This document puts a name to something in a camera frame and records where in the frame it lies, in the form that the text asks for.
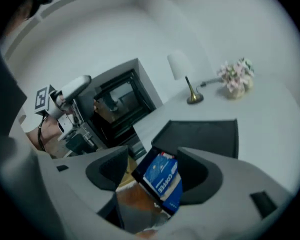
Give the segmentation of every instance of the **person's arm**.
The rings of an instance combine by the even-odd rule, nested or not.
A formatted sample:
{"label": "person's arm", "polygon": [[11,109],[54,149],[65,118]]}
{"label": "person's arm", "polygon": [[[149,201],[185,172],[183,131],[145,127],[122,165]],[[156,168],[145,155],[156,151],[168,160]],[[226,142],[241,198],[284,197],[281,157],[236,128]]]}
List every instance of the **person's arm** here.
{"label": "person's arm", "polygon": [[[38,130],[39,127],[26,133],[31,143],[36,147],[37,150],[42,150],[38,141]],[[58,127],[58,121],[53,117],[48,116],[41,127],[41,141],[43,146],[46,145],[52,138],[61,135],[61,131]]]}

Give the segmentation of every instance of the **gold lamp base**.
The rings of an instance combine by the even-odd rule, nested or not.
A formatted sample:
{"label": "gold lamp base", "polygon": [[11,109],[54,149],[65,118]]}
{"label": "gold lamp base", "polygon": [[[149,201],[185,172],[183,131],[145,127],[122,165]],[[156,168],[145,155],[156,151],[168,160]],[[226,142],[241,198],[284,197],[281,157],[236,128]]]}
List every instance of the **gold lamp base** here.
{"label": "gold lamp base", "polygon": [[204,100],[204,96],[201,93],[195,93],[194,89],[192,88],[191,83],[189,82],[188,77],[185,77],[186,82],[188,83],[191,96],[186,100],[188,104],[197,104]]}

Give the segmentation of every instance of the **person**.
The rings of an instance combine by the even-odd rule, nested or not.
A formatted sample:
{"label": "person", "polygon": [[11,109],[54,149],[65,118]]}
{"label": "person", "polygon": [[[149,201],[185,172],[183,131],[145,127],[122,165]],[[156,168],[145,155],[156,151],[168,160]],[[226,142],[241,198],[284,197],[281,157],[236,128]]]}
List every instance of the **person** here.
{"label": "person", "polygon": [[[30,19],[35,12],[38,10],[39,6],[36,0],[25,0],[15,11],[11,17],[9,23],[7,24],[5,30],[3,31],[3,37],[6,38],[13,31],[15,31],[24,21]],[[33,130],[26,132],[25,134],[35,146],[36,149],[42,150],[38,140],[39,126]],[[48,116],[42,123],[41,127],[41,141],[43,146],[47,144],[51,139],[61,135],[61,131],[58,127],[58,121],[52,116]]]}

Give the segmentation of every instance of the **black tray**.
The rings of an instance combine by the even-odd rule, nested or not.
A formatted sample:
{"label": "black tray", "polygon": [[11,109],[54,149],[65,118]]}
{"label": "black tray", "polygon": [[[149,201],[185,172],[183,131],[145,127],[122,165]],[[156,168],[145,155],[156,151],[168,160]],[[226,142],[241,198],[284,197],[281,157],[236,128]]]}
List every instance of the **black tray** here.
{"label": "black tray", "polygon": [[151,145],[170,155],[179,147],[203,150],[230,158],[238,158],[237,120],[169,121]]}

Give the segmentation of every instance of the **white lampshade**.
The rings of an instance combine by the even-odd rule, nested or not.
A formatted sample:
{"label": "white lampshade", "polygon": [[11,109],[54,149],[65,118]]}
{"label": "white lampshade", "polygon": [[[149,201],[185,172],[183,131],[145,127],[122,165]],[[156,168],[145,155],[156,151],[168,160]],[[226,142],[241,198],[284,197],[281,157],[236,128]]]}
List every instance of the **white lampshade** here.
{"label": "white lampshade", "polygon": [[176,50],[168,55],[168,61],[175,80],[179,80],[187,76],[188,73],[194,71],[188,57],[180,50]]}
{"label": "white lampshade", "polygon": [[24,108],[21,107],[18,115],[16,116],[16,118],[18,119],[20,125],[24,122],[24,120],[26,119],[26,117],[27,116],[26,116],[26,113],[24,111]]}

